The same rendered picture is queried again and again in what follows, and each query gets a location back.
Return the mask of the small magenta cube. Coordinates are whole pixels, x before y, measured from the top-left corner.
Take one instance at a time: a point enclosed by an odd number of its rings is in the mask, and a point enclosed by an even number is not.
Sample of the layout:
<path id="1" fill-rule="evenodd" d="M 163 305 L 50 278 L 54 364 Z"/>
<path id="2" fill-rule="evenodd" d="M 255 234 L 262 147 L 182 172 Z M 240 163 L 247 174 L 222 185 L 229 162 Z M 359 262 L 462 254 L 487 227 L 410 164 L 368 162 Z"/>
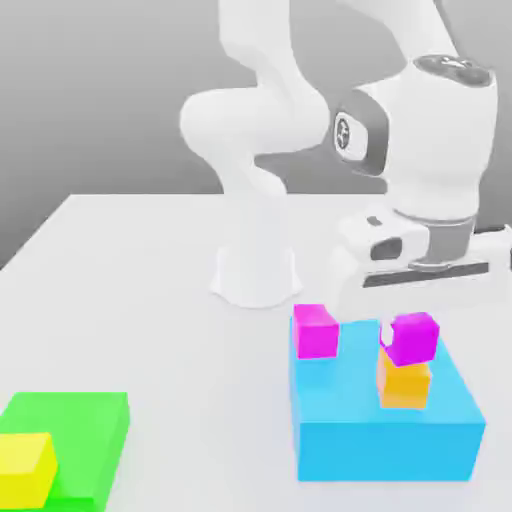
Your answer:
<path id="1" fill-rule="evenodd" d="M 434 359 L 440 327 L 426 312 L 400 314 L 393 322 L 394 339 L 389 347 L 381 347 L 398 366 L 426 363 Z"/>
<path id="2" fill-rule="evenodd" d="M 337 356 L 340 325 L 323 304 L 295 304 L 292 327 L 299 359 Z"/>

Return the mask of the large blue box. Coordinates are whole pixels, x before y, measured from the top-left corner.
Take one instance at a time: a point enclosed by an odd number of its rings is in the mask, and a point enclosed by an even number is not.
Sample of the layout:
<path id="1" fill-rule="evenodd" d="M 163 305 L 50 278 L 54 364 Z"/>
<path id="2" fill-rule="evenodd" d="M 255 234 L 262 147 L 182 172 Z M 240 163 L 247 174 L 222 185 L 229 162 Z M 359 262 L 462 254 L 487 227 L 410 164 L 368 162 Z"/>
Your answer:
<path id="1" fill-rule="evenodd" d="M 486 421 L 444 343 L 423 410 L 380 405 L 378 325 L 345 324 L 335 358 L 288 349 L 296 474 L 301 481 L 467 481 Z"/>

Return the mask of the large green box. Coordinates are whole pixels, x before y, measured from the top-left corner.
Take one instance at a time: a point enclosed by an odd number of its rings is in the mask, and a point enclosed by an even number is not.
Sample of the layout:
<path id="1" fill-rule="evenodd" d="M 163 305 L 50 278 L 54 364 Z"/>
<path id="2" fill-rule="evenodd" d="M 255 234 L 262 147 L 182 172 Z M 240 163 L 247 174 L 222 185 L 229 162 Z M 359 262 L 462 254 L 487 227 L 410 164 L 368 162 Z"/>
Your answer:
<path id="1" fill-rule="evenodd" d="M 49 433 L 58 470 L 45 506 L 22 512 L 105 512 L 130 425 L 125 392 L 18 392 L 0 433 Z"/>

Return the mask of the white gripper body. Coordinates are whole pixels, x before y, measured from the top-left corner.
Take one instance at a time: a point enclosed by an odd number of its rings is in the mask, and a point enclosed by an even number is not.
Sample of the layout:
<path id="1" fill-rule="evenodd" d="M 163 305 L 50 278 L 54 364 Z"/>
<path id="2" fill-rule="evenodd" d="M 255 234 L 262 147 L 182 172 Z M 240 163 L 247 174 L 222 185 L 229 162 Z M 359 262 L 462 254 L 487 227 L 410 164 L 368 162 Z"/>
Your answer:
<path id="1" fill-rule="evenodd" d="M 474 262 L 441 272 L 358 273 L 334 288 L 331 313 L 341 322 L 481 306 L 512 295 L 508 265 Z"/>

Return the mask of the small orange cube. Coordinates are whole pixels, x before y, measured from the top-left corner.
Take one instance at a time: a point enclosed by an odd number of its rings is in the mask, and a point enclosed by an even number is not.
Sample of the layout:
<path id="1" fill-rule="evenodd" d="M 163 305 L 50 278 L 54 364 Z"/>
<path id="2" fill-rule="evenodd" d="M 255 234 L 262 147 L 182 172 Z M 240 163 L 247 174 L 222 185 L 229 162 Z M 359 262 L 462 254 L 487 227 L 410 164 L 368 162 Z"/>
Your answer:
<path id="1" fill-rule="evenodd" d="M 398 367 L 383 348 L 379 349 L 376 385 L 382 408 L 424 409 L 431 378 L 432 373 L 427 363 Z"/>

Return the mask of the small yellow cube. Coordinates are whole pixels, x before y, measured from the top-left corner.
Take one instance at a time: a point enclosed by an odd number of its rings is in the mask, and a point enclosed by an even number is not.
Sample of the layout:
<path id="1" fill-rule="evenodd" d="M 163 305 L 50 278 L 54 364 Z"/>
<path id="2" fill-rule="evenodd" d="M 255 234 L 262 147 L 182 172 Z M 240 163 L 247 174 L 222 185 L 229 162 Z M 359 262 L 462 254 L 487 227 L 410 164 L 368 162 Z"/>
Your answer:
<path id="1" fill-rule="evenodd" d="M 0 434 L 0 510 L 43 508 L 57 468 L 49 433 Z"/>

